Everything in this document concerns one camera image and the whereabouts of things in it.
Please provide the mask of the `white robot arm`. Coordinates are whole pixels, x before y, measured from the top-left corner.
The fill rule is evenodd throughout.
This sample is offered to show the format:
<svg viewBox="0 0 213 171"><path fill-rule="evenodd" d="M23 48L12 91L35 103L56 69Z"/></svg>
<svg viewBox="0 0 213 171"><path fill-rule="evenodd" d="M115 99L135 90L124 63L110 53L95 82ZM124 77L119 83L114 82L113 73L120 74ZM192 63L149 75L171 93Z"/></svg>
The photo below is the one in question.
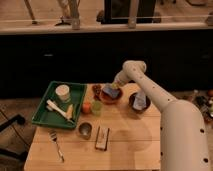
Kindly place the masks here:
<svg viewBox="0 0 213 171"><path fill-rule="evenodd" d="M200 110L177 99L145 75L144 61L127 60L114 83L134 81L161 113L160 171L211 171L206 126Z"/></svg>

